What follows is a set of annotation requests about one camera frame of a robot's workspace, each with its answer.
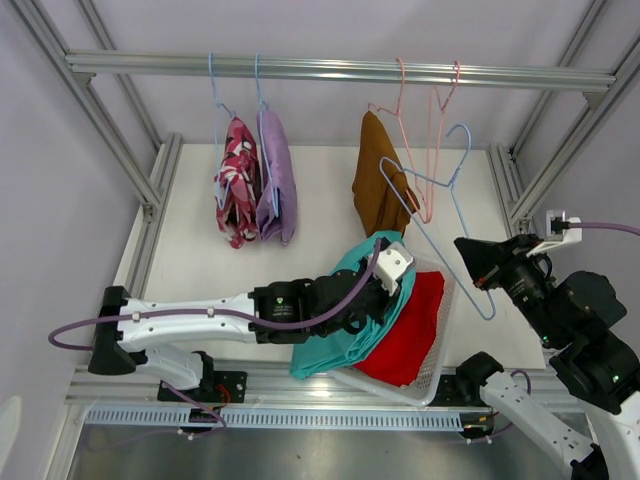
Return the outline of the red trousers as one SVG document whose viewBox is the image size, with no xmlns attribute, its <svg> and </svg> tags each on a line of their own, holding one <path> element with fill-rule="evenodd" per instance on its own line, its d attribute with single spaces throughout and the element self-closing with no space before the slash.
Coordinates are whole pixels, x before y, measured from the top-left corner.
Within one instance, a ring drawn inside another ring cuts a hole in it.
<svg viewBox="0 0 640 480">
<path fill-rule="evenodd" d="M 444 286 L 440 272 L 418 272 L 411 296 L 394 325 L 355 368 L 396 387 L 407 386 L 416 380 L 435 342 Z"/>
</svg>

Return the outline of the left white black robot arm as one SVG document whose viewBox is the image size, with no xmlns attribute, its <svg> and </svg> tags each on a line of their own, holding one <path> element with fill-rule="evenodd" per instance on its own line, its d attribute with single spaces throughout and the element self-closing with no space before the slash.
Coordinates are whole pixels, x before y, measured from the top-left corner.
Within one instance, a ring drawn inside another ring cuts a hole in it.
<svg viewBox="0 0 640 480">
<path fill-rule="evenodd" d="M 401 280 L 386 282 L 364 269 L 274 282 L 248 293 L 192 304 L 154 304 L 122 286 L 105 290 L 89 360 L 91 373 L 122 376 L 143 369 L 203 401 L 215 389 L 213 360 L 180 342 L 231 341 L 293 346 L 294 374 L 346 364 L 349 347 L 368 351 L 389 330 L 406 301 Z"/>
</svg>

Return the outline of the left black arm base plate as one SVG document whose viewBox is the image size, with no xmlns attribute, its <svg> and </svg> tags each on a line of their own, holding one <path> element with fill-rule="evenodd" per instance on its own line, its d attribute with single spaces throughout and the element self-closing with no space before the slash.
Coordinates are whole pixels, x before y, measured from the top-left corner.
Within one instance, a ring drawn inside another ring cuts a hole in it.
<svg viewBox="0 0 640 480">
<path fill-rule="evenodd" d="M 181 393 L 200 403 L 242 404 L 247 379 L 245 371 L 205 371 L 198 387 Z"/>
</svg>

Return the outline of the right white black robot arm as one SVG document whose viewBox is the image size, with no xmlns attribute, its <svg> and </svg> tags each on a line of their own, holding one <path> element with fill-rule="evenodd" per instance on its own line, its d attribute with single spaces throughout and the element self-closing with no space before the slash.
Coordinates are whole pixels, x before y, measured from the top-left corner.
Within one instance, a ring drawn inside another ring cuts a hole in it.
<svg viewBox="0 0 640 480">
<path fill-rule="evenodd" d="M 561 422 L 486 352 L 457 367 L 456 395 L 505 415 L 571 479 L 636 479 L 639 359 L 611 330 L 627 310 L 603 275 L 580 270 L 557 283 L 552 267 L 539 265 L 548 259 L 543 244 L 534 234 L 454 241 L 474 286 L 502 289 L 543 347 L 553 350 L 549 364 L 579 401 L 596 438 Z"/>
</svg>

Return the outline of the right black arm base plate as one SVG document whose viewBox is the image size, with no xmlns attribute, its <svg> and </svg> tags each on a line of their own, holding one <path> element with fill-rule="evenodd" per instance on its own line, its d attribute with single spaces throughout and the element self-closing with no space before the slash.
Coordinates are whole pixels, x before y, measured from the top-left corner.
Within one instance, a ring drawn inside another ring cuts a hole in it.
<svg viewBox="0 0 640 480">
<path fill-rule="evenodd" d="M 477 400 L 477 390 L 464 377 L 442 375 L 436 394 L 430 403 L 433 407 L 468 407 Z"/>
</svg>

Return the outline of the pink wire hanger brown trousers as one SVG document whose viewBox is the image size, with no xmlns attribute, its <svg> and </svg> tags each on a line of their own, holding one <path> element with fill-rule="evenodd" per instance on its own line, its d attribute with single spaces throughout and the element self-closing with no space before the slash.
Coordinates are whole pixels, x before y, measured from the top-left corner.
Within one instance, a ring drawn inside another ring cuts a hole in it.
<svg viewBox="0 0 640 480">
<path fill-rule="evenodd" d="M 406 82 L 406 69 L 405 69 L 404 62 L 400 57 L 397 57 L 395 59 L 395 62 L 397 63 L 397 65 L 399 67 L 399 70 L 400 70 L 400 87 L 399 87 L 399 92 L 398 92 L 398 95 L 397 95 L 395 109 L 394 110 L 390 110 L 388 108 L 385 108 L 385 107 L 382 107 L 382 106 L 378 106 L 378 105 L 376 105 L 375 103 L 372 103 L 372 102 L 368 103 L 368 109 L 370 111 L 384 112 L 384 113 L 390 114 L 390 115 L 392 115 L 393 117 L 396 118 L 397 123 L 398 123 L 398 127 L 400 129 L 400 134 L 401 134 L 403 146 L 404 146 L 404 149 L 405 149 L 405 152 L 407 154 L 407 158 L 408 158 L 409 164 L 410 164 L 409 172 L 412 173 L 412 174 L 415 174 L 416 164 L 415 164 L 414 159 L 413 159 L 412 150 L 411 150 L 410 145 L 409 145 L 409 141 L 408 141 L 408 138 L 407 138 L 407 134 L 406 134 L 406 131 L 405 131 L 403 118 L 402 118 L 403 96 L 404 96 L 404 87 L 405 87 L 405 82 Z M 425 192 L 423 191 L 423 189 L 419 186 L 417 180 L 414 181 L 414 188 L 416 189 L 416 191 L 418 193 L 418 197 L 420 198 L 420 200 L 419 201 L 414 201 L 413 198 L 410 198 L 410 201 L 412 202 L 412 205 L 413 205 L 413 207 L 415 209 L 415 212 L 418 214 L 419 219 L 423 223 L 427 224 L 428 223 L 428 215 L 427 215 L 427 212 L 424 210 L 424 208 L 427 207 L 427 196 L 426 196 Z"/>
</svg>

